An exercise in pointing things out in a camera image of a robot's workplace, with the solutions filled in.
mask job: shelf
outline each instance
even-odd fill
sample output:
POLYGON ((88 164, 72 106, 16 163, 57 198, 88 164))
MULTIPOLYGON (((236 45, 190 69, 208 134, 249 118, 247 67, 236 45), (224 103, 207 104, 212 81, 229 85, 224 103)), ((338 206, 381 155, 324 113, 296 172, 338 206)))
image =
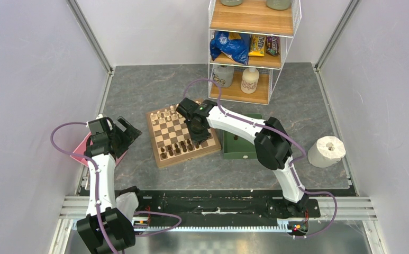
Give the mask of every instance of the shelf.
MULTIPOLYGON (((228 99, 231 101, 239 102, 252 102, 260 104, 268 104, 268 78, 267 74, 260 74, 259 81, 257 83, 257 89, 252 94, 246 94, 240 88, 242 83, 242 72, 235 71, 234 77, 232 78, 232 84, 228 88, 222 88, 221 99, 228 99)), ((218 87, 212 85, 210 97, 218 98, 219 90, 218 87)))
MULTIPOLYGON (((224 53, 221 53, 215 61, 210 62, 211 64, 221 64, 221 65, 234 65, 234 66, 246 66, 241 63, 238 63, 231 58, 227 57, 224 53)), ((273 57, 269 54, 265 53, 264 57, 248 57, 248 65, 251 67, 259 67, 259 68, 269 68, 269 69, 280 69, 281 62, 280 62, 280 55, 273 57)))
POLYGON ((284 11, 273 10, 267 6, 265 0, 244 0, 239 6, 230 7, 217 0, 210 28, 292 37, 292 7, 284 11))

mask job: green box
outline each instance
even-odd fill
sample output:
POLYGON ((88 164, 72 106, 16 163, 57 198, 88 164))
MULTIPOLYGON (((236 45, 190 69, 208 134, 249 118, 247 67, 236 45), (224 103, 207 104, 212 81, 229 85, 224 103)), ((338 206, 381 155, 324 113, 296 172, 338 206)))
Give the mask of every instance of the green box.
MULTIPOLYGON (((245 116, 262 119, 261 114, 245 114, 245 116)), ((227 160, 235 159, 257 159, 256 149, 248 140, 238 137, 234 139, 235 135, 223 131, 223 158, 227 160)))

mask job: paper roll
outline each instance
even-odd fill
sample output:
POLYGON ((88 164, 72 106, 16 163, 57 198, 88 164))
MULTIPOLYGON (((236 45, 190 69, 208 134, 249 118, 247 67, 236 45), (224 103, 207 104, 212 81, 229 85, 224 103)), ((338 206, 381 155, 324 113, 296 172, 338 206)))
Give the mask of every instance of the paper roll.
POLYGON ((346 155, 344 144, 337 137, 325 136, 317 140, 307 153, 308 161, 315 167, 326 168, 346 155))

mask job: gray tabletop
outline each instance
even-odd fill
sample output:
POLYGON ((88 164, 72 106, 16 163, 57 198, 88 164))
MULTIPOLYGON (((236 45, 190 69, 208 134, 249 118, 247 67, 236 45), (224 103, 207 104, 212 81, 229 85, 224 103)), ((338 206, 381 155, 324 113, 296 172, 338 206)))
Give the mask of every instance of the gray tabletop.
MULTIPOLYGON (((104 114, 123 116, 143 132, 115 169, 115 188, 140 189, 280 189, 272 171, 257 160, 224 160, 223 151, 159 169, 150 143, 145 113, 182 100, 184 88, 207 77, 207 65, 117 67, 104 114)), ((189 98, 207 98, 207 83, 196 84, 189 98)), ((309 150, 320 137, 333 135, 329 116, 310 63, 287 63, 269 105, 222 101, 241 114, 260 113, 279 119, 295 141, 309 150)), ((220 142, 222 132, 217 131, 220 142)), ((300 152, 293 147, 294 156, 300 152)), ((309 189, 348 188, 342 163, 316 168, 307 159, 296 163, 297 173, 309 189)))

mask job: wall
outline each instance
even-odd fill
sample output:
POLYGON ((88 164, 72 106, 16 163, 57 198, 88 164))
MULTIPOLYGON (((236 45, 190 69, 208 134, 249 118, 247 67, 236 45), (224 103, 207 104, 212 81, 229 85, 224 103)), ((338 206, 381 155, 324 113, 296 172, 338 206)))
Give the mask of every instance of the wall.
MULTIPOLYGON (((206 64, 209 2, 78 0, 114 66, 206 64)), ((301 2, 303 18, 287 61, 315 63, 349 0, 301 2)))
MULTIPOLYGON (((94 117, 106 73, 65 1, 0 1, 0 253, 47 253, 79 165, 54 127, 94 117)), ((85 127, 60 131, 72 150, 85 127)))
POLYGON ((361 1, 322 69, 355 183, 409 252, 409 5, 361 1))

